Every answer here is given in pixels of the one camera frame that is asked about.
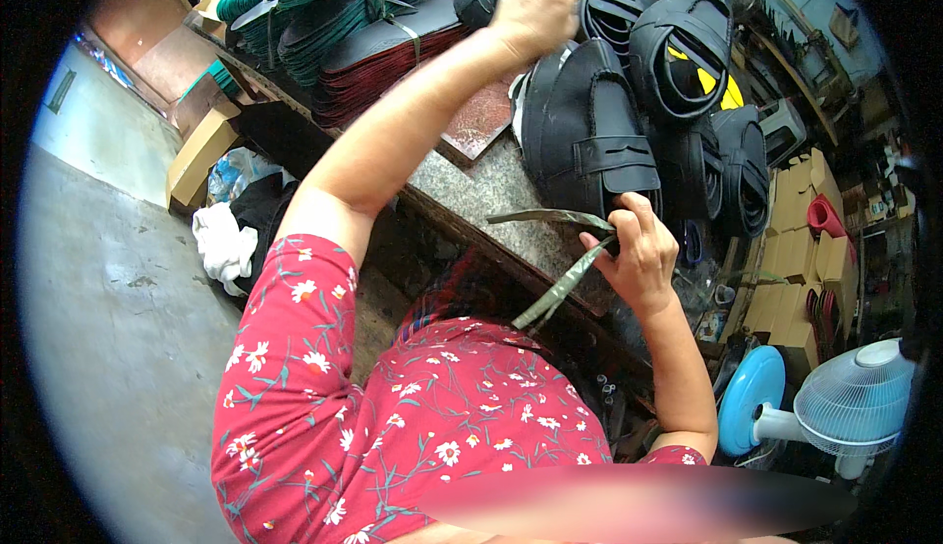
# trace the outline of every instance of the white cloth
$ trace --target white cloth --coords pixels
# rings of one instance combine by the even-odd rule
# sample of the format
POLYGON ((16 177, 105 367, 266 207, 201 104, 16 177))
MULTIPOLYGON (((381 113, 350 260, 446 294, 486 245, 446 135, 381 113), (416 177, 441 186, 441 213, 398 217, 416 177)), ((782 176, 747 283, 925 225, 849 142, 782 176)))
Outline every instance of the white cloth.
POLYGON ((206 275, 222 282, 232 296, 243 296, 233 280, 252 275, 252 255, 258 244, 258 231, 236 224, 229 203, 217 203, 194 213, 196 251, 203 258, 206 275))

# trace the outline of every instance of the blurred patch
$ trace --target blurred patch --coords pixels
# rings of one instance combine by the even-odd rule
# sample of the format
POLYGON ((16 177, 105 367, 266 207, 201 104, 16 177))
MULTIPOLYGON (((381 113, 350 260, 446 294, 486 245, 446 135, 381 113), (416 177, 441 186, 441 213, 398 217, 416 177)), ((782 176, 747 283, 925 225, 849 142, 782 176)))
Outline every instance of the blurred patch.
POLYGON ((625 464, 484 474, 427 491, 425 514, 516 538, 650 544, 757 538, 847 517, 855 496, 787 474, 625 464))

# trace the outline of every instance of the woman's hand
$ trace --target woman's hand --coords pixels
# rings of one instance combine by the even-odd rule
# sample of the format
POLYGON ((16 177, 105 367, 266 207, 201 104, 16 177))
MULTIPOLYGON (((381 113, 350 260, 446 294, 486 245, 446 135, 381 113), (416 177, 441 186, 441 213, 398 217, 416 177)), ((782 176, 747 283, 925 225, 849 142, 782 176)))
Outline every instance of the woman's hand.
POLYGON ((525 65, 572 39, 578 27, 575 4, 576 0, 499 0, 488 31, 525 65))
MULTIPOLYGON (((652 203, 641 194, 628 192, 616 204, 625 208, 609 213, 609 222, 619 236, 619 257, 614 259, 604 251, 594 264, 644 322, 677 300, 671 274, 678 242, 654 215, 652 203)), ((587 250, 599 243, 589 233, 581 233, 580 241, 587 250)))

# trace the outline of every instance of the concrete floor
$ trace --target concrete floor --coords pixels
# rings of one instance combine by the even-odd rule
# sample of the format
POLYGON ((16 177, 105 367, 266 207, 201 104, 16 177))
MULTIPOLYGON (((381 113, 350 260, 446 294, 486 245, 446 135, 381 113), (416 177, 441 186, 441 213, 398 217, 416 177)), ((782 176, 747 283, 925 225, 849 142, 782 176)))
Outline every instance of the concrete floor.
POLYGON ((70 44, 49 80, 32 140, 60 160, 135 198, 163 205, 166 174, 183 141, 170 123, 70 44), (76 72, 58 114, 46 107, 76 72))
MULTIPOLYGON (((234 542, 209 449, 241 313, 206 279, 189 223, 146 202, 158 190, 162 202, 179 137, 76 53, 63 60, 78 75, 62 110, 40 110, 18 222, 26 355, 45 420, 115 541, 234 542)), ((370 265, 359 295, 355 380, 408 306, 370 265)))

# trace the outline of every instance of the red rolled mat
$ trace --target red rolled mat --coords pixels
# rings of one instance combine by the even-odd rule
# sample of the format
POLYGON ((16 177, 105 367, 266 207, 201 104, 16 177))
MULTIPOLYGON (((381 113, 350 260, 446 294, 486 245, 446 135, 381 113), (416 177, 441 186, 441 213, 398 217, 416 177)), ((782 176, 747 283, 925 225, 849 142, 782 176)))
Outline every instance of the red rolled mat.
MULTIPOLYGON (((809 227, 816 233, 828 231, 833 238, 845 237, 848 232, 845 226, 841 224, 838 213, 835 212, 832 203, 828 202, 824 194, 816 196, 815 200, 809 205, 805 212, 805 219, 809 222, 809 227)), ((852 250, 852 261, 858 262, 858 252, 855 251, 855 244, 849 244, 852 250)))

